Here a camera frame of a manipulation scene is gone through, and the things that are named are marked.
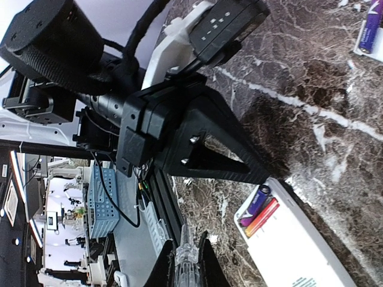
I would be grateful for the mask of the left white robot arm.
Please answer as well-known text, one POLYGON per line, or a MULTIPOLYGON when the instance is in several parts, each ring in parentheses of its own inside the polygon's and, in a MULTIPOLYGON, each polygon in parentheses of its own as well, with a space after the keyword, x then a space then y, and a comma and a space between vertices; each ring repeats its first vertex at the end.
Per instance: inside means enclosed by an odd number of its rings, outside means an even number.
POLYGON ((117 126, 117 168, 127 175, 152 161, 172 176, 264 183, 270 174, 260 153, 197 69, 235 54, 239 35, 269 15, 267 6, 262 1, 216 2, 188 34, 196 59, 139 91, 134 53, 165 6, 166 1, 155 1, 148 8, 112 70, 104 40, 74 1, 31 2, 10 23, 1 57, 28 79, 43 78, 75 94, 117 126))

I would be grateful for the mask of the clear handle screwdriver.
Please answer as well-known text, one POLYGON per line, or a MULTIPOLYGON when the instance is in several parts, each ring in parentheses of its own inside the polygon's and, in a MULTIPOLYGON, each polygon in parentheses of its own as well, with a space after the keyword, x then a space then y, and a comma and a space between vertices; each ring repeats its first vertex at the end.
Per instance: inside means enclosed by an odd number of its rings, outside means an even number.
POLYGON ((189 225, 185 220, 181 229, 180 245, 175 254, 174 286, 200 286, 198 255, 198 248, 194 244, 189 225))

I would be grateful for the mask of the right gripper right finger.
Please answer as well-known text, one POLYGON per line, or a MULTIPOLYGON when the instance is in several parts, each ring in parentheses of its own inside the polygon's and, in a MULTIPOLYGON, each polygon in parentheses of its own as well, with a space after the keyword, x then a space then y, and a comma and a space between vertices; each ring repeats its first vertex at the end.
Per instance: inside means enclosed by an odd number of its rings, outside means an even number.
POLYGON ((199 240, 199 270, 201 286, 203 287, 230 287, 223 269, 204 231, 199 240))

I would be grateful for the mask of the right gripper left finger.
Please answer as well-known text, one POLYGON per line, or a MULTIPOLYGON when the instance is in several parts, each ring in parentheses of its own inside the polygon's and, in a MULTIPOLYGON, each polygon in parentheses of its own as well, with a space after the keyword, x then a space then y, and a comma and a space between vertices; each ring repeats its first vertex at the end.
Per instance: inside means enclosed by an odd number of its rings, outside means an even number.
POLYGON ((175 276, 175 246, 167 240, 144 287, 173 287, 175 276))

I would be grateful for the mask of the small white remote control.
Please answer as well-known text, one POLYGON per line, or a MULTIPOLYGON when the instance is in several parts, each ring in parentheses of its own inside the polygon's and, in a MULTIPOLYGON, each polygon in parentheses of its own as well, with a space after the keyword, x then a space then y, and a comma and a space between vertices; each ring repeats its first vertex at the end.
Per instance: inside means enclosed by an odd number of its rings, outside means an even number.
POLYGON ((269 202, 276 198, 279 208, 262 228, 248 238, 245 235, 246 227, 241 227, 239 223, 257 189, 251 192, 233 217, 265 284, 355 286, 331 247, 281 183, 268 178, 265 184, 271 189, 269 202))

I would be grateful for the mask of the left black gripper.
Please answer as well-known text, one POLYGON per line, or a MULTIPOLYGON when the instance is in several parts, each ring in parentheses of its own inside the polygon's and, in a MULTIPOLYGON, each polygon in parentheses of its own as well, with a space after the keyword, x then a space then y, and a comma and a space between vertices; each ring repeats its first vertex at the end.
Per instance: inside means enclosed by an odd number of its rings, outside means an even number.
POLYGON ((172 176, 249 184, 270 177, 260 151, 223 97, 217 92, 199 96, 206 81, 193 74, 127 97, 116 155, 121 173, 132 176, 134 167, 156 157, 155 165, 172 176))

